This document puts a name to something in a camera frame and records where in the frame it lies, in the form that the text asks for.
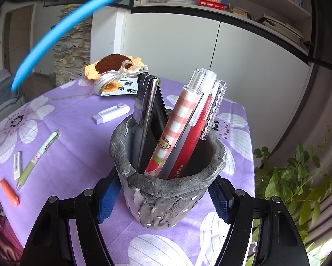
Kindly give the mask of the red checkered pen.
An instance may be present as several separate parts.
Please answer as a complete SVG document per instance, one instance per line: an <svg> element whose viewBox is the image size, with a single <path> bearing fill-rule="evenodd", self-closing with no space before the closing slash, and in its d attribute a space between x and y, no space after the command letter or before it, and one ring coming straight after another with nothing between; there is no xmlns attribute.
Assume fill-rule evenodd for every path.
<svg viewBox="0 0 332 266"><path fill-rule="evenodd" d="M148 162L144 172L145 176L157 177L159 172L161 172L193 111L202 98L200 87L205 75L206 73L203 70L196 69L189 83L183 87L152 157Z"/></svg>

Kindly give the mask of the green potted plant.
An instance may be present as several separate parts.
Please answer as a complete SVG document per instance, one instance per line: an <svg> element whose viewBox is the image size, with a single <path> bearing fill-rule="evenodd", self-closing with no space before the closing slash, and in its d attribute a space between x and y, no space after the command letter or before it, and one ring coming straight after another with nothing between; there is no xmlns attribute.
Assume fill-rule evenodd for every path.
<svg viewBox="0 0 332 266"><path fill-rule="evenodd" d="M328 203L332 202L332 113L322 113L320 139L303 145L282 166L269 161L268 147L254 150L260 164L255 168L255 193L259 198L279 196L288 209L306 247L309 263L322 265L332 251L332 238L315 238L322 228Z"/></svg>

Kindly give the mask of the sunflower gift card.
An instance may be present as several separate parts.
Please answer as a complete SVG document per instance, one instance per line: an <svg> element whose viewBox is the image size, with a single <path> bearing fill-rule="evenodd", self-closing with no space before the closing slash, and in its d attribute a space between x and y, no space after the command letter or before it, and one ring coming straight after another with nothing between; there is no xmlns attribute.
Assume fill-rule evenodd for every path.
<svg viewBox="0 0 332 266"><path fill-rule="evenodd" d="M138 92L138 78L115 79L106 84L100 93L101 97L133 95Z"/></svg>

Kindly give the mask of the white bookshelf cabinet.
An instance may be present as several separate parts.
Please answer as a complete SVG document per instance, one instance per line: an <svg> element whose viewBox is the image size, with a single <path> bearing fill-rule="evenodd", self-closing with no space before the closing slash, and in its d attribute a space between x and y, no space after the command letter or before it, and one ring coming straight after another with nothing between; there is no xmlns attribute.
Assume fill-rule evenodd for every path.
<svg viewBox="0 0 332 266"><path fill-rule="evenodd" d="M140 57L151 73L188 82L206 68L228 84L246 111L254 148L273 150L303 100L308 52L283 35L235 14L181 3L123 0L93 15L91 61L110 53Z"/></svg>

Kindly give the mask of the black metal stapler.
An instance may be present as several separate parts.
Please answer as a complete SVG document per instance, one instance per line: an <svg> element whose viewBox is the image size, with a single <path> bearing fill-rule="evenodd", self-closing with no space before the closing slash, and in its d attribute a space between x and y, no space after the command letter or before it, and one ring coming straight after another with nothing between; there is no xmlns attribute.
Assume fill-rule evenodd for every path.
<svg viewBox="0 0 332 266"><path fill-rule="evenodd" d="M160 80L150 73L138 75L133 120L135 125L132 128L134 133L132 166L136 172L144 173L149 159L146 153L147 135L151 133L158 140L168 121Z"/></svg>

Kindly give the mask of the crochet sunflower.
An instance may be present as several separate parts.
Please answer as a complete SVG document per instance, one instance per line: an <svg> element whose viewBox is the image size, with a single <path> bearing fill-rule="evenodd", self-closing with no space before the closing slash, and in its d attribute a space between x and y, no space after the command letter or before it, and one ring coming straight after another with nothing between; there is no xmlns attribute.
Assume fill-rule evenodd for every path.
<svg viewBox="0 0 332 266"><path fill-rule="evenodd" d="M100 76L108 71L119 71L122 68L124 61L130 61L131 64L126 65L126 69L135 67L144 67L144 63L140 57L124 56L119 53L113 53L105 56L103 59L96 61L85 67L84 76L90 80L96 80Z"/></svg>

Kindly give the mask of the blue pen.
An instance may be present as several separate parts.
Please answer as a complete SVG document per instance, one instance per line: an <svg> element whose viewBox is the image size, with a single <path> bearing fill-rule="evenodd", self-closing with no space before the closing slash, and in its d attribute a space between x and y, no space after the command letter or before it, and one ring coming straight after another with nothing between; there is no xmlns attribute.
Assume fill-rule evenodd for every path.
<svg viewBox="0 0 332 266"><path fill-rule="evenodd" d="M120 0L89 0L82 4L77 10L70 13L56 24L45 36L33 47L30 53L18 67L11 85L11 91L16 91L29 76L34 66L40 61L44 54L63 35L70 31L76 24L91 16L103 6L108 6Z"/></svg>

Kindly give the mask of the green gel pen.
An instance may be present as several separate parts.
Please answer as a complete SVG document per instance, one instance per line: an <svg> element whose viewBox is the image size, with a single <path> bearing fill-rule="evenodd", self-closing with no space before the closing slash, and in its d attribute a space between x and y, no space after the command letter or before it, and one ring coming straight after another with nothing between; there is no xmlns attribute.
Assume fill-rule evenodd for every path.
<svg viewBox="0 0 332 266"><path fill-rule="evenodd" d="M42 158L42 156L47 152L48 148L58 140L60 137L60 129L56 129L54 132L50 134L48 139L43 143L43 145L39 148L36 152L34 157L29 161L21 176L17 180L16 190L18 191L26 182L27 178L29 177L30 173L36 166L37 162Z"/></svg>

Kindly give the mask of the red book on shelf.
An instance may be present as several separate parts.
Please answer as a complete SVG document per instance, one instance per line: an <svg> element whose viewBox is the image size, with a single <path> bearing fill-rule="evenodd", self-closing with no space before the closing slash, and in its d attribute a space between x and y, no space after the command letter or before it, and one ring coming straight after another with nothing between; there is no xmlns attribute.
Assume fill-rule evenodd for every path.
<svg viewBox="0 0 332 266"><path fill-rule="evenodd" d="M218 10L229 10L230 3L223 0L198 0L198 5Z"/></svg>

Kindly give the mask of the orange marker pen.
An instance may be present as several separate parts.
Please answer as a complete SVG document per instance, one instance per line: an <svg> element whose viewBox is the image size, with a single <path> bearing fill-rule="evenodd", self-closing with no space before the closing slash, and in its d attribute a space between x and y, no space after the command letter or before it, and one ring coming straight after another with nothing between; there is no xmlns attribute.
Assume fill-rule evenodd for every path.
<svg viewBox="0 0 332 266"><path fill-rule="evenodd" d="M0 185L6 196L8 197L9 201L12 203L14 207L19 206L19 198L16 195L15 191L8 185L5 179L0 180Z"/></svg>

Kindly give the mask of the grey clay pen holder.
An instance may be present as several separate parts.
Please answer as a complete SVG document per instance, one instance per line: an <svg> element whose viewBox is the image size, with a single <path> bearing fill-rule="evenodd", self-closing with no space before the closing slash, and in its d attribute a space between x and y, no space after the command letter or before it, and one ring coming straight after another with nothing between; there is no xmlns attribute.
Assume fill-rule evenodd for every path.
<svg viewBox="0 0 332 266"><path fill-rule="evenodd" d="M225 145L214 130L198 141L184 176L167 179L138 173L131 164L135 125L127 116L113 131L109 153L121 181L127 207L137 222L150 229L175 226L203 197L226 164Z"/></svg>

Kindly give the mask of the white correction tape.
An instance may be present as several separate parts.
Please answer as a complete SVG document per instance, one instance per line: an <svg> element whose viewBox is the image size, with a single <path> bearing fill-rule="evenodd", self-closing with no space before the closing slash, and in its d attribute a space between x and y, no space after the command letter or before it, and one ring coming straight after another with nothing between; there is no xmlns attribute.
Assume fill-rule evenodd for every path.
<svg viewBox="0 0 332 266"><path fill-rule="evenodd" d="M122 117L123 115L129 113L129 111L130 107L127 104L119 103L115 106L100 111L92 117L92 120L96 125L104 124Z"/></svg>

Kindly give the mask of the stack of paper books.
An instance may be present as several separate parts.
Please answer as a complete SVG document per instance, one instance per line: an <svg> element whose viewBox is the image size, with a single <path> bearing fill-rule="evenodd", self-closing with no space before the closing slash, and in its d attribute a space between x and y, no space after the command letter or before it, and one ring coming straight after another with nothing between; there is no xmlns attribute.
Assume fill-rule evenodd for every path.
<svg viewBox="0 0 332 266"><path fill-rule="evenodd" d="M53 46L54 73L58 86L80 79L85 67L90 64L91 28L90 16L76 24Z"/></svg>

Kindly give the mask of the white eraser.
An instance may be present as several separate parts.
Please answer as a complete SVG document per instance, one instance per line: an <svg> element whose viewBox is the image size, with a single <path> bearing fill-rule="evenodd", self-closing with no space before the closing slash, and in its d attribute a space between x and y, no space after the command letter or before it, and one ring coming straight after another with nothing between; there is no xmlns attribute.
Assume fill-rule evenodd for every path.
<svg viewBox="0 0 332 266"><path fill-rule="evenodd" d="M22 172L22 152L18 151L13 156L13 178L18 180Z"/></svg>

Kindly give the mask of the red transparent gel pen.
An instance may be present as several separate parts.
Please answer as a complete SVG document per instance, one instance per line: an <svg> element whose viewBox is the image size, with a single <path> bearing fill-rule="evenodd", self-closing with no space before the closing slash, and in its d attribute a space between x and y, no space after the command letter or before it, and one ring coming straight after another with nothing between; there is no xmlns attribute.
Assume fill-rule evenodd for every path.
<svg viewBox="0 0 332 266"><path fill-rule="evenodd" d="M188 135L186 136L177 159L167 177L168 180L180 178L183 176L186 166L195 150L199 140L206 140L210 131L210 126L219 111L222 99L227 89L227 83L217 79L213 89L207 96L207 100L202 107L202 111L194 126L190 126Z"/></svg>

